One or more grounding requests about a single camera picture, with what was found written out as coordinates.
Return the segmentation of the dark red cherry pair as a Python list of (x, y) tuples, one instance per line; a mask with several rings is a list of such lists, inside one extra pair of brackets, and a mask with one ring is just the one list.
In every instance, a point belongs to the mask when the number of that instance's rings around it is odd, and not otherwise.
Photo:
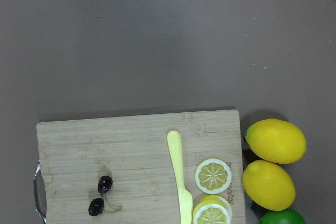
[(99, 198), (94, 198), (88, 207), (88, 214), (92, 217), (101, 215), (103, 213), (113, 214), (121, 211), (122, 206), (112, 204), (108, 198), (107, 193), (111, 190), (113, 185), (113, 178), (108, 175), (103, 175), (98, 180), (97, 190), (100, 194)]

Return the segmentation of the yellow plastic knife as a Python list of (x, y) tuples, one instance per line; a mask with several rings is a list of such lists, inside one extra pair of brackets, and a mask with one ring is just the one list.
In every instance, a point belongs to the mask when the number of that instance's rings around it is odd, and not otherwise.
[(167, 144), (177, 186), (180, 223), (190, 224), (192, 223), (193, 197), (185, 187), (182, 140), (180, 133), (175, 130), (169, 131), (167, 134)]

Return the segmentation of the lemon slice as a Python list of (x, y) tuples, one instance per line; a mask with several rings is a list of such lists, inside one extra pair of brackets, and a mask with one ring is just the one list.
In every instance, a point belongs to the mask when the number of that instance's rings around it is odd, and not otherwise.
[(218, 158), (209, 158), (202, 161), (195, 170), (197, 187), (210, 195), (225, 191), (231, 185), (232, 177), (229, 165)]

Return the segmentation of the bamboo cutting board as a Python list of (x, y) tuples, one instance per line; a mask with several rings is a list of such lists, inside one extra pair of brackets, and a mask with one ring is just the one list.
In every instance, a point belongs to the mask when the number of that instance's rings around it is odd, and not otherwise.
[[(239, 113), (236, 110), (40, 122), (36, 126), (48, 223), (179, 223), (175, 176), (166, 136), (182, 139), (185, 186), (199, 202), (195, 169), (208, 158), (225, 161), (232, 183), (223, 196), (233, 223), (245, 223)], [(113, 178), (108, 200), (122, 210), (90, 216), (98, 180)]]

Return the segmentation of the yellow lemon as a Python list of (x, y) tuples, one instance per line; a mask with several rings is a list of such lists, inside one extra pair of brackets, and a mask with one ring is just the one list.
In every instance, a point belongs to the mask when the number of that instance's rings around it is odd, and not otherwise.
[(269, 161), (250, 163), (243, 171), (242, 182), (247, 195), (268, 210), (285, 210), (296, 198), (296, 189), (289, 174)]
[(302, 130), (284, 120), (258, 121), (245, 131), (244, 137), (258, 157), (273, 163), (294, 163), (307, 151), (307, 142)]

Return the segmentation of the lemon half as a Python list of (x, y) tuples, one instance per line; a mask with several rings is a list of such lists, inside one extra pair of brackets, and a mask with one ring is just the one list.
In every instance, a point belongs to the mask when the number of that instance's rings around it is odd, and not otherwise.
[(233, 212), (228, 201), (220, 195), (205, 196), (193, 210), (194, 224), (230, 224)]

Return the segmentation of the green lime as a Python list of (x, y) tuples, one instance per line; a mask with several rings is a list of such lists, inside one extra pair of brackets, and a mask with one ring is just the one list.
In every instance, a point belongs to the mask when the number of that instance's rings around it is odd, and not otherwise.
[(273, 211), (270, 210), (265, 213), (260, 219), (259, 223), (261, 224), (306, 224), (304, 217), (293, 209), (285, 209), (282, 211)]

